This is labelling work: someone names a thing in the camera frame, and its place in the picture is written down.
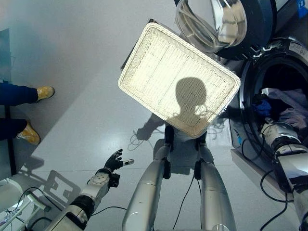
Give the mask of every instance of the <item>wicker basket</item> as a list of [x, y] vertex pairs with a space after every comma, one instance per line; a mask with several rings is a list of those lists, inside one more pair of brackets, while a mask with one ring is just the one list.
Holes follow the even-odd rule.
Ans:
[[197, 138], [230, 103], [240, 80], [177, 35], [149, 23], [118, 85], [151, 112]]

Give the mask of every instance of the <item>yellow shoe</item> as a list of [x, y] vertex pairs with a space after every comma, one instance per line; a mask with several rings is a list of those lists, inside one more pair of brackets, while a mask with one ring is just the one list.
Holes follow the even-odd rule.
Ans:
[[38, 145], [40, 142], [39, 135], [36, 131], [31, 127], [31, 125], [27, 122], [26, 128], [17, 134], [16, 136], [18, 139], [22, 138], [28, 141], [30, 144]]
[[38, 101], [47, 99], [54, 94], [54, 88], [50, 86], [43, 86], [41, 88], [37, 88], [38, 92]]

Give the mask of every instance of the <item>blue pants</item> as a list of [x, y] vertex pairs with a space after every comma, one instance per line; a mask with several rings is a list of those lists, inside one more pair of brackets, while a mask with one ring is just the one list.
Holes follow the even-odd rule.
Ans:
[[[17, 106], [23, 103], [35, 103], [38, 100], [36, 88], [19, 87], [13, 84], [0, 83], [0, 104]], [[15, 138], [27, 125], [25, 119], [1, 119], [0, 140]]]

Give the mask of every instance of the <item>leg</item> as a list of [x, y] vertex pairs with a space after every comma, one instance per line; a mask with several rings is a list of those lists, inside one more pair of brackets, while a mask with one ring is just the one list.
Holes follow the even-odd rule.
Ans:
[[16, 106], [23, 103], [34, 103], [38, 100], [36, 88], [0, 83], [0, 104]]
[[211, 151], [204, 139], [197, 140], [200, 160], [195, 166], [195, 177], [202, 180], [201, 225], [202, 230], [236, 231], [235, 220], [228, 193], [214, 165]]
[[161, 184], [166, 171], [167, 157], [173, 143], [173, 128], [165, 129], [165, 145], [161, 147], [154, 161], [147, 167], [141, 177], [125, 213], [123, 231], [153, 230], [158, 208]]
[[26, 126], [25, 119], [0, 119], [0, 140], [15, 138]]

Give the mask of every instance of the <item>gray floor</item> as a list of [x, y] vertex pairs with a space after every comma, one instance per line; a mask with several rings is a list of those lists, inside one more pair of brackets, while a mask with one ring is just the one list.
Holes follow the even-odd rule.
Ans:
[[[164, 130], [159, 127], [148, 141], [136, 145], [134, 134], [151, 113], [117, 86], [120, 66], [150, 18], [178, 31], [172, 0], [0, 1], [0, 29], [10, 28], [12, 83], [51, 85], [56, 90], [51, 99], [13, 109], [14, 117], [29, 119], [42, 138], [38, 147], [14, 141], [23, 187], [40, 187], [65, 205], [111, 153], [123, 148], [124, 158], [135, 159], [135, 164], [118, 171], [120, 185], [110, 190], [99, 209], [128, 205]], [[283, 205], [267, 199], [232, 162], [227, 120], [218, 121], [208, 133], [208, 146], [229, 192], [238, 230], [258, 230]], [[172, 177], [163, 181], [157, 229], [172, 228], [193, 176], [193, 142], [179, 142], [176, 150], [182, 152], [172, 156]], [[71, 193], [64, 196], [65, 190]], [[199, 210], [194, 182], [177, 228], [199, 229]], [[45, 215], [56, 214], [53, 208]], [[119, 231], [123, 215], [122, 210], [106, 210], [93, 217], [86, 230]], [[289, 209], [265, 230], [297, 230], [294, 217]]]

